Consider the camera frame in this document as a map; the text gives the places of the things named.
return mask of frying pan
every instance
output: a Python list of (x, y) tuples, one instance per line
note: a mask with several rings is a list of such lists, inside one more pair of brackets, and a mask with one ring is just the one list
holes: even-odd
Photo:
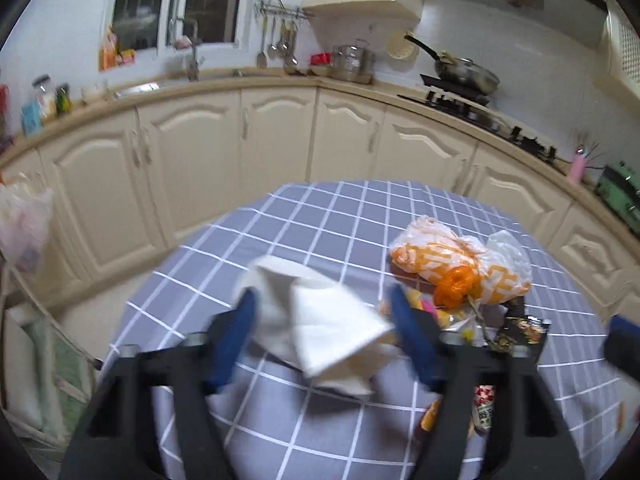
[(433, 57), (436, 62), (436, 74), (438, 74), (440, 79), (466, 86), (487, 96), (494, 93), (495, 89), (498, 88), (498, 85), (500, 84), (498, 76), (493, 72), (476, 65), (470, 59), (453, 57), (447, 52), (438, 54), (435, 50), (426, 46), (423, 42), (409, 34), (405, 35), (404, 38), (405, 40), (419, 46), (427, 54)]

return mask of black snack bag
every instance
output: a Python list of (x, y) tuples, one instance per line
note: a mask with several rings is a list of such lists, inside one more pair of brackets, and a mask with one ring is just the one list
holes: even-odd
[(504, 323), (495, 335), (496, 349), (508, 352), (512, 345), (524, 345), (529, 348), (534, 361), (538, 362), (545, 347), (551, 322), (526, 315), (522, 296), (508, 301), (504, 306), (507, 307), (507, 313), (504, 316)]
[[(508, 352), (512, 345), (524, 345), (529, 348), (534, 361), (538, 362), (545, 347), (551, 322), (548, 319), (543, 320), (525, 314), (523, 296), (506, 301), (502, 305), (507, 308), (507, 312), (502, 326), (495, 335), (495, 350)], [(494, 386), (476, 386), (472, 415), (476, 431), (480, 434), (486, 434), (491, 429), (494, 393)]]

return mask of gas stove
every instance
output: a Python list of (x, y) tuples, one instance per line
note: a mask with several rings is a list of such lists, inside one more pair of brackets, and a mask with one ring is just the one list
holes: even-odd
[(516, 124), (500, 112), (435, 86), (429, 87), (427, 90), (424, 99), (402, 94), (398, 94), (398, 97), (433, 108), (491, 132), (547, 164), (553, 164), (556, 160), (558, 150), (555, 146), (542, 144), (537, 137), (527, 137), (523, 134), (523, 130), (526, 130), (525, 126)]

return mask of pan handle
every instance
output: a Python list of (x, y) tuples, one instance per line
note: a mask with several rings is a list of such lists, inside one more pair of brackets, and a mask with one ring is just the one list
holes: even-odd
[(431, 57), (433, 57), (434, 60), (436, 61), (440, 61), (440, 56), (438, 56), (438, 53), (433, 50), (432, 48), (426, 46), (423, 42), (421, 42), (420, 40), (414, 38), (413, 36), (411, 36), (410, 34), (406, 34), (404, 36), (404, 38), (407, 41), (411, 41), (411, 43), (413, 43), (414, 45), (419, 46), (421, 49), (423, 49), (427, 54), (429, 54)]

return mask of cooking pot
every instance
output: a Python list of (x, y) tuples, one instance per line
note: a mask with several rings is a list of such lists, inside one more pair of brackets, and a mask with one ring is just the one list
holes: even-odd
[(491, 95), (498, 88), (500, 80), (493, 72), (476, 65), (470, 59), (460, 59), (450, 56), (447, 52), (438, 54), (432, 48), (426, 46), (409, 34), (405, 35), (405, 40), (416, 44), (435, 60), (436, 74), (440, 79), (451, 81), (472, 88), (481, 94)]
[(373, 76), (373, 52), (367, 49), (369, 43), (357, 40), (359, 44), (334, 46), (331, 54), (331, 77), (341, 81), (369, 84)]

